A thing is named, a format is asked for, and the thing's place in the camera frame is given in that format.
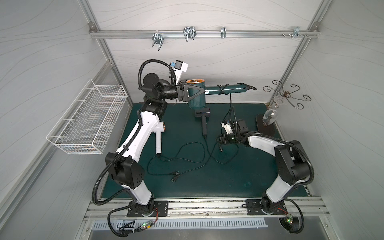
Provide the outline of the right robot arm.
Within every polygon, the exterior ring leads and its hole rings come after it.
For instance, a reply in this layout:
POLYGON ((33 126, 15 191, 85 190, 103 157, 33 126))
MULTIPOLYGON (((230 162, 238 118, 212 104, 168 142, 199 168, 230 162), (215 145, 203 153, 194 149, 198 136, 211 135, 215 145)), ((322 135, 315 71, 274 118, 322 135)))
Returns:
POLYGON ((299 141, 283 141, 256 131, 249 131, 245 121, 221 123, 225 133, 220 134, 221 144, 244 144, 275 157, 278 175, 263 193, 259 206, 271 215, 285 197, 298 186, 312 183, 315 171, 308 155, 299 141))

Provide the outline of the green hair dryer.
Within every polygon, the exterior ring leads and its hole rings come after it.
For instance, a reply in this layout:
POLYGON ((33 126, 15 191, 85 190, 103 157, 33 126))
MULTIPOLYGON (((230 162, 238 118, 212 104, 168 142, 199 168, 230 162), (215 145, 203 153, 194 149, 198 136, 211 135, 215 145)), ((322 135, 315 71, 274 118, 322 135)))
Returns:
POLYGON ((191 84, 191 85, 197 85, 199 87, 204 87, 205 88, 205 103, 197 103, 197 102, 187 102, 189 107, 193 110, 200 110, 205 107, 206 105, 206 96, 209 95, 230 95, 230 94, 237 94, 237 93, 245 93, 248 90, 254 90, 255 88, 253 86, 246 85, 244 83, 237 83, 235 85, 216 85, 213 87, 206 87, 205 85, 205 80, 201 79, 195 79, 195 80, 187 80, 183 83, 184 88, 186 90, 185 85, 186 84, 191 84))

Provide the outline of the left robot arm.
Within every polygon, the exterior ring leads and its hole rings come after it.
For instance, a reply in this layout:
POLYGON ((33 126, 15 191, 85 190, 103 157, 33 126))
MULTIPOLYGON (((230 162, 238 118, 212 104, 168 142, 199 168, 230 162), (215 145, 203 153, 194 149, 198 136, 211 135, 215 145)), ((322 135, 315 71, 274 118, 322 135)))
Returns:
POLYGON ((145 101, 137 111, 138 121, 124 143, 114 153, 107 154, 105 158, 107 166, 101 172, 92 191, 92 202, 96 206, 109 203, 121 193, 128 193, 131 196, 132 201, 128 206, 114 209, 107 215, 109 228, 117 237, 124 238, 131 233, 144 231, 152 227, 156 221, 149 221, 133 230, 128 230, 127 225, 115 229, 111 223, 113 213, 131 209, 144 217, 159 216, 154 195, 144 182, 145 170, 139 161, 145 144, 165 114, 168 105, 166 100, 179 99, 184 102, 189 100, 188 90, 179 84, 182 73, 187 69, 188 64, 180 60, 167 64, 155 59, 143 62, 139 68, 138 85, 139 90, 145 93, 145 101), (143 70, 150 63, 167 67, 171 80, 161 80, 155 73, 143 77, 143 70), (99 200, 97 197, 99 185, 106 174, 110 174, 122 189, 105 200, 99 200))

